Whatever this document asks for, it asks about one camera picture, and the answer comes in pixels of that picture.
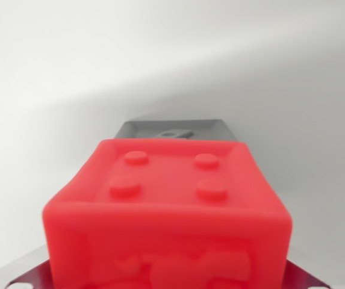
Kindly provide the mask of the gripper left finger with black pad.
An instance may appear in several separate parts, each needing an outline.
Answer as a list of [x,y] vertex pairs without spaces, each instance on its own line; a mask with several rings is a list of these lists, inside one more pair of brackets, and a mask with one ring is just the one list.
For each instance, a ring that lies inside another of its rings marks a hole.
[[46,246],[0,268],[0,288],[53,288]]

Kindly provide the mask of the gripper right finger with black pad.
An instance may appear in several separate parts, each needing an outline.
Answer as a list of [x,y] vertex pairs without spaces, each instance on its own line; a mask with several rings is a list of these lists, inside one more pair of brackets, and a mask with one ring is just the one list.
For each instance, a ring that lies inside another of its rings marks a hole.
[[345,274],[335,264],[320,261],[297,247],[290,247],[284,288],[345,288]]

